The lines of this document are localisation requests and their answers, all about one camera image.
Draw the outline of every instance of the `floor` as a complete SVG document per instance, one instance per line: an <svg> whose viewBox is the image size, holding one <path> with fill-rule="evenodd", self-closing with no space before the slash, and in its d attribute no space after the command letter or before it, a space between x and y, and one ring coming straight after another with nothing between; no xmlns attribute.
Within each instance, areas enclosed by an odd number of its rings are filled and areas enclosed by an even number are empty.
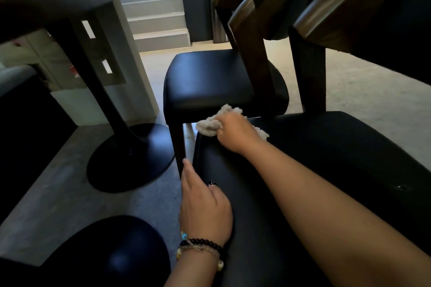
<svg viewBox="0 0 431 287"><path fill-rule="evenodd" d="M229 48L195 43L190 48L142 53L157 102L163 80L180 52ZM289 41L266 41L268 58L289 89L288 113L301 112ZM327 108L342 110L375 128L431 170L431 87L401 74L327 51ZM163 112L157 122L164 123ZM187 157L193 156L193 126L186 126ZM0 226L0 257L40 265L65 240L96 220L128 214L159 230L175 263L180 241L181 192L175 161L156 181L135 191L106 194L94 190L85 169L96 147L112 134L109 125L79 127L21 202Z"/></svg>

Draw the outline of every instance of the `black beaded bracelet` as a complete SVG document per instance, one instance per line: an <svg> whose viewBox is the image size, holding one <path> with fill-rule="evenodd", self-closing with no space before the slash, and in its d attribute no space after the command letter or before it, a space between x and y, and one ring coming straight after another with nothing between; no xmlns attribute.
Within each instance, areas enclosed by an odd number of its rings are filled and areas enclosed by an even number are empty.
<svg viewBox="0 0 431 287"><path fill-rule="evenodd" d="M212 242L212 241L208 241L207 239L199 239L199 238L190 238L189 240L184 240L181 241L180 246L187 246L189 245L189 242L191 242L191 244L193 245L206 245L209 246L213 249L215 249L217 252L219 252L220 254L223 251L223 247L221 247L220 245Z"/></svg>

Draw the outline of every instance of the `white rag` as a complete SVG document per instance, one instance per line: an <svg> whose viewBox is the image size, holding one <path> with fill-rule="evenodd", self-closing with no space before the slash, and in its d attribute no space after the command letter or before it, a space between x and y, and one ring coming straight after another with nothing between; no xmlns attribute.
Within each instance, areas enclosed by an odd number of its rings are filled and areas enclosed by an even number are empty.
<svg viewBox="0 0 431 287"><path fill-rule="evenodd" d="M200 132L202 135L205 136L216 136L217 135L217 130L219 128L222 128L222 123L216 119L214 119L215 117L219 116L219 115L223 115L225 113L228 113L230 111L233 111L235 113L239 113L242 114L242 109L240 108L232 108L231 106L229 106L228 104L225 104L216 115L212 116L212 117L208 117L205 120L200 120L196 123L196 129L198 132ZM262 131L259 127L253 126L254 129L256 130L257 134L259 135L259 137L263 140L266 141L266 139L269 137L269 135Z"/></svg>

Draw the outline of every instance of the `black pedestal base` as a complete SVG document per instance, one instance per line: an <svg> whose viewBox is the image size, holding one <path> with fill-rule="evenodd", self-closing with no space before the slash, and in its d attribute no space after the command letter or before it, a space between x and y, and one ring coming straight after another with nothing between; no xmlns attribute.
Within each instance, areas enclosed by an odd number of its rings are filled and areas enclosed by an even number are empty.
<svg viewBox="0 0 431 287"><path fill-rule="evenodd" d="M127 215L89 225L41 266L42 281L49 285L161 287L170 271L168 250L159 233Z"/></svg>
<svg viewBox="0 0 431 287"><path fill-rule="evenodd" d="M108 193L130 191L159 177L174 159L169 128L158 124L130 127L139 137L146 137L147 148L131 155L121 152L114 136L102 143L87 166L88 181L95 189Z"/></svg>

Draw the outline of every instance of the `hand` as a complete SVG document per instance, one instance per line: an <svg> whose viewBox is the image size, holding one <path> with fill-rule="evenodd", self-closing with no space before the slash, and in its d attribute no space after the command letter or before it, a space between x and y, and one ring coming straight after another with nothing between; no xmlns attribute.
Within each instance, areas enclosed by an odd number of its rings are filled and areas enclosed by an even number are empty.
<svg viewBox="0 0 431 287"><path fill-rule="evenodd" d="M247 148L263 141L248 120L238 113L225 113L215 119L223 125L223 128L217 130L217 138L230 151L244 155Z"/></svg>
<svg viewBox="0 0 431 287"><path fill-rule="evenodd" d="M231 203L218 186L205 185L190 161L184 159L183 164L180 230L188 238L207 239L223 247L232 233Z"/></svg>

